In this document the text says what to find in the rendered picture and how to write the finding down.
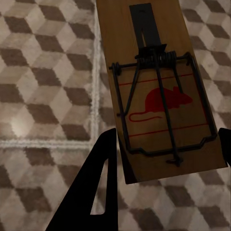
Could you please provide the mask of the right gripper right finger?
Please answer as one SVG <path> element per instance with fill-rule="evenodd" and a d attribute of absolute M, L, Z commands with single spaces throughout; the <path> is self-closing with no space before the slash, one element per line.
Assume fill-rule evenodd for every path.
<path fill-rule="evenodd" d="M 218 134 L 221 141 L 222 154 L 231 166 L 231 130 L 220 128 Z"/>

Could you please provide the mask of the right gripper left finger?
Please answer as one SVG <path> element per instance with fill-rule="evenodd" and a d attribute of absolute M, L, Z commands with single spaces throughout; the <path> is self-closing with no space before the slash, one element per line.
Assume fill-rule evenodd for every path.
<path fill-rule="evenodd" d="M 118 231 L 116 133 L 113 128 L 98 138 L 45 231 Z M 91 215 L 106 159 L 105 213 Z"/>

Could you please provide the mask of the mousetrap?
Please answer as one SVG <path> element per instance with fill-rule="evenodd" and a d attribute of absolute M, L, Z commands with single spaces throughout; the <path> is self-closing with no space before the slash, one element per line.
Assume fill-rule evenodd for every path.
<path fill-rule="evenodd" d="M 126 185 L 228 167 L 179 0 L 96 0 Z"/>

